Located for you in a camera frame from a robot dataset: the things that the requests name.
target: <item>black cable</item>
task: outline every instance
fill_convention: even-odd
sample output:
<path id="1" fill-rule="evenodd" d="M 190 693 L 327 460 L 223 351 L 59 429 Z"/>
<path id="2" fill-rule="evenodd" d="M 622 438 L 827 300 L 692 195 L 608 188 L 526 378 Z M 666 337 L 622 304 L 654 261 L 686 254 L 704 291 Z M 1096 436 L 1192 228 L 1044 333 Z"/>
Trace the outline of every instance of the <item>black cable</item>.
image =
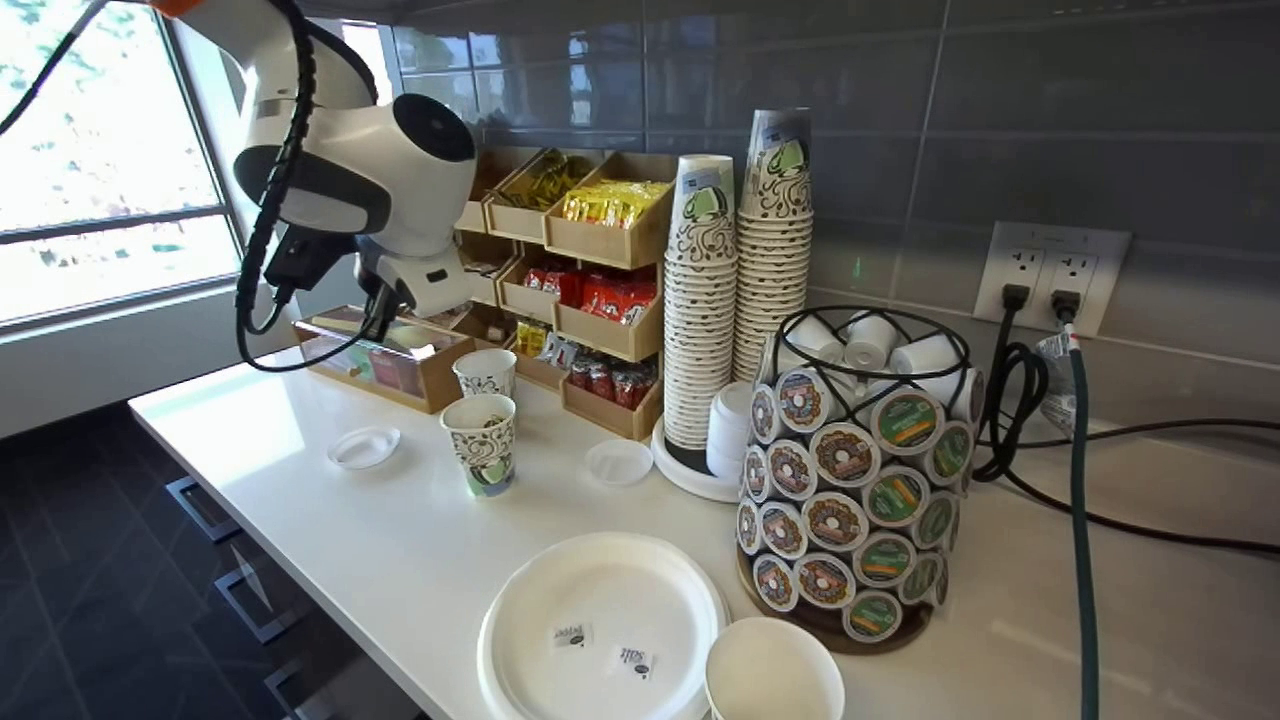
<path id="1" fill-rule="evenodd" d="M 1039 491 L 1036 483 L 1027 483 L 1027 478 L 1024 478 L 1024 474 L 1017 474 L 1012 467 L 1003 473 L 1003 478 L 1006 478 L 1019 497 L 1027 497 L 1027 498 L 1036 498 L 1036 502 L 1044 502 L 1044 508 L 1052 508 L 1052 513 L 1070 513 L 1070 502 L 1064 502 L 1064 498 L 1054 498 L 1054 497 Z M 1128 522 L 1128 518 L 1101 515 L 1101 513 L 1086 513 L 1086 518 L 1093 518 L 1093 522 L 1101 522 L 1101 526 L 1128 533 L 1128 536 L 1144 536 L 1144 541 L 1159 541 L 1159 543 L 1189 543 L 1189 549 L 1223 549 L 1223 550 L 1280 557 L 1280 543 L 1262 543 L 1262 541 L 1189 536 L 1189 533 L 1167 533 L 1167 526 Z"/>
<path id="2" fill-rule="evenodd" d="M 293 52 L 294 52 L 294 105 L 293 105 L 293 120 L 289 120 L 289 137 L 285 143 L 275 147 L 275 163 L 267 170 L 267 188 L 258 195 L 258 211 L 257 211 L 257 224 L 252 224 L 252 237 L 244 242 L 244 254 L 238 254 L 238 279 L 234 279 L 234 351 L 244 364 L 258 368 L 258 371 L 294 371 L 294 368 L 311 368 L 311 364 L 325 364 L 339 351 L 348 351 L 353 343 L 360 343 L 371 327 L 375 327 L 375 313 L 365 309 L 365 323 L 355 337 L 348 337 L 345 343 L 318 351 L 318 356 L 309 356 L 301 364 L 258 364 L 252 351 L 248 351 L 248 333 L 252 337 L 265 337 L 275 315 L 281 315 L 281 300 L 271 309 L 271 315 L 265 323 L 252 321 L 257 313 L 257 284 L 258 284 L 258 273 L 265 273 L 265 254 L 267 254 L 267 242 L 271 242 L 271 228 L 281 218 L 281 208 L 285 208 L 285 195 L 289 195 L 289 180 L 293 180 L 293 168 L 294 168 L 294 154 L 309 139 L 309 123 L 311 123 L 311 107 L 315 107 L 315 56 L 311 56 L 311 32 L 309 32 L 309 18 L 304 11 L 293 4 L 293 0 L 271 0 L 271 6 L 289 18 L 289 32 L 293 32 Z"/>
<path id="3" fill-rule="evenodd" d="M 9 127 L 33 107 L 33 100 L 39 97 L 42 79 L 50 75 L 50 66 L 70 52 L 70 45 L 78 38 L 78 32 L 91 24 L 91 17 L 106 6 L 106 0 L 84 4 L 84 11 L 76 17 L 76 24 L 62 32 L 62 38 L 57 38 L 57 48 L 49 52 L 42 66 L 36 73 L 36 79 L 28 84 L 28 92 L 9 107 L 9 114 L 0 120 L 0 137 L 9 137 Z"/>
<path id="4" fill-rule="evenodd" d="M 1086 491 L 1083 491 L 1083 452 L 1086 452 L 1086 371 L 1070 323 L 1064 323 L 1070 356 L 1076 393 L 1076 432 L 1070 432 L 1070 557 L 1076 557 L 1076 610 L 1078 610 L 1078 720 L 1101 715 L 1101 653 L 1096 653 L 1096 592 L 1093 592 L 1093 549 L 1086 549 Z"/>
<path id="5" fill-rule="evenodd" d="M 1153 419 L 1153 423 L 1122 423 L 1086 432 L 1086 438 L 1119 438 L 1144 432 L 1182 432 L 1182 429 L 1243 429 L 1243 432 L 1280 432 L 1271 419 L 1243 419 L 1243 414 L 1181 414 L 1181 419 Z M 1069 448 L 1070 438 L 1024 438 L 1019 448 Z"/>
<path id="6" fill-rule="evenodd" d="M 995 483 L 1012 467 L 1024 423 L 1031 419 L 1031 412 L 1039 408 L 1039 401 L 1047 393 L 1047 368 L 1044 368 L 1039 351 L 1006 338 L 1019 309 L 1024 309 L 1024 295 L 1003 286 L 1003 321 L 995 333 L 985 414 L 975 429 L 975 436 L 986 436 L 985 445 L 991 448 L 986 462 L 970 467 L 970 478 L 985 478 L 985 483 Z M 1017 371 L 1024 376 L 1024 384 L 1017 393 L 1017 408 L 1012 408 L 1006 423 L 1001 429 L 1001 401 L 1003 401 L 1006 378 Z"/>

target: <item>gray tile wall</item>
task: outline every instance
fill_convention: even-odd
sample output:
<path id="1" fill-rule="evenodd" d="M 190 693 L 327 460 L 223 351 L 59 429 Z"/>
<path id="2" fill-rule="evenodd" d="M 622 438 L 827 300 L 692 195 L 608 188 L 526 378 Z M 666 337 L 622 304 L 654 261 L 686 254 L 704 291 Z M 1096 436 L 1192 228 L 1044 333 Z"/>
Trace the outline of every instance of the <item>gray tile wall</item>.
<path id="1" fill-rule="evenodd" d="M 1280 0 L 446 0 L 393 56 L 487 143 L 738 154 L 807 105 L 813 300 L 975 343 L 991 218 L 1128 228 L 1104 412 L 1280 414 Z"/>

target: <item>small white cup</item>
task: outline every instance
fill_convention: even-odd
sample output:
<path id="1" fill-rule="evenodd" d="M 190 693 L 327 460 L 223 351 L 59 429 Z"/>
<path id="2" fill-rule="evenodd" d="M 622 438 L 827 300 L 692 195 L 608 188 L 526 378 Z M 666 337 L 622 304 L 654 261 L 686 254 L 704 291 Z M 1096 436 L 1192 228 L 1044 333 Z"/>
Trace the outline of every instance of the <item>small white cup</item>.
<path id="1" fill-rule="evenodd" d="M 509 346 L 466 351 L 452 359 L 452 376 L 464 386 L 464 396 L 499 393 L 516 401 L 516 351 Z"/>
<path id="2" fill-rule="evenodd" d="M 841 338 L 827 333 L 827 323 L 815 321 L 815 315 L 805 315 L 801 323 L 793 323 L 793 327 L 789 327 L 789 338 L 793 338 L 797 346 L 805 346 L 807 356 L 819 356 L 819 351 L 827 351 L 830 343 L 841 343 Z"/>
<path id="3" fill-rule="evenodd" d="M 957 368 L 946 376 L 920 376 L 914 378 L 924 386 L 924 396 L 931 396 L 940 408 L 946 408 L 957 401 L 957 414 L 970 419 L 970 386 L 975 386 L 975 368 Z"/>
<path id="4" fill-rule="evenodd" d="M 738 483 L 752 445 L 752 396 L 756 384 L 723 384 L 706 419 L 706 473 L 719 483 Z"/>
<path id="5" fill-rule="evenodd" d="M 850 315 L 841 327 L 841 338 L 854 368 L 885 368 L 889 351 L 895 346 L 895 327 L 885 315 Z"/>
<path id="6" fill-rule="evenodd" d="M 924 337 L 914 343 L 901 343 L 889 356 L 889 368 L 904 371 L 904 376 L 945 371 L 945 368 L 957 368 L 957 364 L 960 364 L 960 351 L 957 351 L 951 337 Z"/>
<path id="7" fill-rule="evenodd" d="M 845 678 L 830 653 L 805 628 L 772 616 L 726 622 L 704 663 L 717 720 L 789 715 L 841 720 Z"/>

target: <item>lid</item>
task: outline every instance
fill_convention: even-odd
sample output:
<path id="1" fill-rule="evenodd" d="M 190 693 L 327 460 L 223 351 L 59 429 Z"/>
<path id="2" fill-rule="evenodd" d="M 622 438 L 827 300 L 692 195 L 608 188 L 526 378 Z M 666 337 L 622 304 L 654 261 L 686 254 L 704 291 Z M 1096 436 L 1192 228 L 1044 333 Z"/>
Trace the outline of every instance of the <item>lid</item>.
<path id="1" fill-rule="evenodd" d="M 931 600 L 936 580 L 945 574 L 945 557 L 920 557 L 914 568 L 904 574 L 901 595 L 904 603 Z"/>
<path id="2" fill-rule="evenodd" d="M 805 502 L 805 526 L 807 526 L 813 543 L 830 549 L 830 550 L 849 550 L 859 541 L 867 541 L 867 533 L 872 533 L 865 508 L 841 491 L 815 491 Z"/>
<path id="3" fill-rule="evenodd" d="M 375 473 L 386 467 L 400 452 L 404 432 L 393 423 L 353 429 L 327 445 L 327 462 L 345 473 Z"/>
<path id="4" fill-rule="evenodd" d="M 850 550 L 850 574 L 872 587 L 892 587 L 914 568 L 914 549 L 904 536 L 874 533 L 859 550 Z"/>
<path id="5" fill-rule="evenodd" d="M 827 423 L 807 438 L 807 448 L 813 448 L 815 473 L 835 488 L 850 488 L 881 473 L 881 448 L 854 423 Z"/>
<path id="6" fill-rule="evenodd" d="M 813 607 L 845 607 L 850 600 L 850 573 L 830 550 L 807 550 L 797 565 L 797 583 Z"/>
<path id="7" fill-rule="evenodd" d="M 744 462 L 744 497 L 764 502 L 768 497 L 768 457 L 761 445 L 747 448 L 747 462 Z"/>
<path id="8" fill-rule="evenodd" d="M 723 607 L 676 543 L 599 533 L 525 565 L 480 622 L 480 693 L 490 715 L 698 720 L 704 654 Z"/>
<path id="9" fill-rule="evenodd" d="M 957 491 L 931 491 L 931 498 L 924 502 L 924 513 L 914 515 L 914 543 L 920 549 L 940 549 L 957 536 L 957 518 L 960 518 L 960 497 Z"/>
<path id="10" fill-rule="evenodd" d="M 801 603 L 797 574 L 780 557 L 756 557 L 752 587 L 756 587 L 761 603 L 772 610 L 793 610 Z"/>
<path id="11" fill-rule="evenodd" d="M 929 478 L 908 462 L 889 462 L 865 488 L 865 508 L 872 522 L 908 526 L 924 502 L 929 502 Z"/>
<path id="12" fill-rule="evenodd" d="M 845 622 L 845 635 L 859 644 L 885 644 L 904 622 L 904 603 L 892 600 L 889 592 L 859 592 L 841 610 L 841 622 Z"/>
<path id="13" fill-rule="evenodd" d="M 914 386 L 901 386 L 872 408 L 872 432 L 892 457 L 924 457 L 940 423 L 945 408 Z"/>
<path id="14" fill-rule="evenodd" d="M 761 515 L 756 515 L 756 502 L 734 502 L 734 549 L 756 557 L 764 543 L 764 526 L 761 526 Z"/>
<path id="15" fill-rule="evenodd" d="M 776 491 L 793 498 L 807 498 L 815 491 L 815 467 L 805 445 L 797 438 L 776 438 L 768 448 L 768 478 Z"/>
<path id="16" fill-rule="evenodd" d="M 772 445 L 780 429 L 784 429 L 784 423 L 780 423 L 780 414 L 776 414 L 776 396 L 772 396 L 772 386 L 768 386 L 768 384 L 756 384 L 756 393 L 752 393 L 752 436 L 756 436 L 756 445 Z"/>
<path id="17" fill-rule="evenodd" d="M 776 412 L 784 414 L 784 423 L 793 432 L 815 432 L 823 429 L 823 419 L 830 414 L 830 393 L 827 384 L 813 371 L 813 368 L 801 368 L 801 371 L 784 371 L 776 378 Z"/>
<path id="18" fill-rule="evenodd" d="M 968 462 L 970 462 L 970 423 L 946 419 L 936 432 L 936 438 L 924 457 L 924 467 L 936 483 L 957 483 L 957 478 L 965 478 Z"/>
<path id="19" fill-rule="evenodd" d="M 652 452 L 633 438 L 599 438 L 586 448 L 580 462 L 585 478 L 608 483 L 608 488 L 639 483 L 646 467 L 652 467 Z"/>
<path id="20" fill-rule="evenodd" d="M 784 560 L 805 557 L 807 533 L 801 522 L 801 513 L 793 502 L 764 502 L 761 508 L 764 543 L 780 550 Z"/>

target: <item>white countertop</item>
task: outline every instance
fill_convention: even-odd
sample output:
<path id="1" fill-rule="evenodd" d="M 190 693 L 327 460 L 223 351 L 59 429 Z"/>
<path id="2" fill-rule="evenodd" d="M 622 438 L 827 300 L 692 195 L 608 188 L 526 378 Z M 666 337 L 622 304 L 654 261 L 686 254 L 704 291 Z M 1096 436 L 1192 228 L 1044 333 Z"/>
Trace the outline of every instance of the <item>white countertop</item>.
<path id="1" fill-rule="evenodd" d="M 730 502 L 654 473 L 633 488 L 580 478 L 608 432 L 519 384 L 512 491 L 473 498 L 437 414 L 315 371 L 226 368 L 131 401 L 145 429 L 327 607 L 431 715 L 480 720 L 474 630 L 499 583 L 557 541 L 646 533 L 717 580 L 730 616 Z M 386 474 L 345 474 L 325 448 L 360 423 L 394 423 L 409 457 Z M 1024 474 L 1064 488 L 1064 452 L 1024 452 Z M 1104 445 L 1093 497 L 1107 513 L 1182 533 L 1280 541 L 1271 457 L 1203 457 L 1182 445 Z M 1104 715 L 1269 720 L 1280 706 L 1280 565 L 1170 549 L 1096 526 Z M 1076 715 L 1076 595 L 1069 518 L 1001 488 L 965 498 L 951 600 L 889 654 L 841 654 L 859 720 Z"/>

